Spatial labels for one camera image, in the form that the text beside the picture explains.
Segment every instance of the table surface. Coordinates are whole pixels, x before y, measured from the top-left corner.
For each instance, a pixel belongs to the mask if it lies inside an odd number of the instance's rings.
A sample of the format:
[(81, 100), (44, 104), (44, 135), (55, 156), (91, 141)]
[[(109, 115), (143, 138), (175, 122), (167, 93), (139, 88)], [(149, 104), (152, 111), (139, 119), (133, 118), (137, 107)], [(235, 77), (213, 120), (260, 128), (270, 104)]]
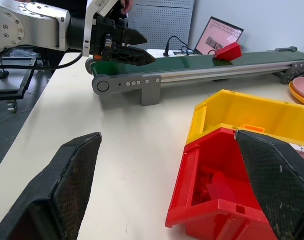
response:
[[(65, 55), (70, 62), (77, 53)], [(102, 133), (78, 239), (190, 239), (164, 226), (194, 107), (221, 89), (293, 102), (272, 75), (162, 86), (161, 103), (139, 93), (93, 93), (82, 58), (57, 70), (0, 165), (0, 221), (28, 182), (73, 138)]]

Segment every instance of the perforated panel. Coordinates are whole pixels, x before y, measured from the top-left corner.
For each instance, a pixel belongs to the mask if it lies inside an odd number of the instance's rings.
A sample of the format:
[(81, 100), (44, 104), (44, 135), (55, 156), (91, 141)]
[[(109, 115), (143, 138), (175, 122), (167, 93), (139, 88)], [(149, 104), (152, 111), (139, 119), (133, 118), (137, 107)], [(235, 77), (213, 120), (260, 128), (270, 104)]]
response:
[[(148, 43), (136, 47), (165, 49), (168, 39), (173, 35), (188, 43), (192, 13), (193, 8), (135, 5), (129, 14), (129, 27), (139, 31), (149, 40)], [(181, 47), (182, 44), (177, 39), (171, 40), (171, 50), (180, 50)]]
[(194, 0), (135, 0), (136, 5), (192, 9)]

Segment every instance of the laptop screen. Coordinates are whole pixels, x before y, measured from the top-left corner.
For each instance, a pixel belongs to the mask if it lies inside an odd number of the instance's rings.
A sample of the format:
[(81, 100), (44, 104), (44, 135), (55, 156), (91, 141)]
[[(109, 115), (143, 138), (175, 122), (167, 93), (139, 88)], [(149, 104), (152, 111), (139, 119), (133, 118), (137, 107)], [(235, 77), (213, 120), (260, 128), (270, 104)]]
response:
[(211, 50), (216, 51), (237, 42), (242, 33), (243, 29), (211, 17), (195, 50), (207, 55)]

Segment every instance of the gray wall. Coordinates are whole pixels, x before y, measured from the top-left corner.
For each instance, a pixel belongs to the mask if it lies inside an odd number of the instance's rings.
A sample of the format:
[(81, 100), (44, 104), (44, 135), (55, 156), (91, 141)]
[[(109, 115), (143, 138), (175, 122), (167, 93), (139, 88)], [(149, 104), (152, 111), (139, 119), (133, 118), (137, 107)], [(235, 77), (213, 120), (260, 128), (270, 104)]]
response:
[(304, 0), (195, 0), (189, 46), (197, 44), (210, 17), (244, 29), (243, 52), (298, 47), (304, 52)]

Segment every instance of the red block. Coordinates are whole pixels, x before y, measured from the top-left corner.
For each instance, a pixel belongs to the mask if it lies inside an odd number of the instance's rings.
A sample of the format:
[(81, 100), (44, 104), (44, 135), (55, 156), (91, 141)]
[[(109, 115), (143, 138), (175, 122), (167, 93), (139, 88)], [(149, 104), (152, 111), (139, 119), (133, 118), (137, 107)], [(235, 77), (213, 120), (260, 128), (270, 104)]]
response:
[(220, 128), (184, 148), (166, 227), (185, 225), (200, 240), (276, 240), (234, 133)]
[(224, 48), (221, 48), (215, 52), (215, 58), (224, 61), (233, 61), (242, 56), (241, 46), (234, 42)]

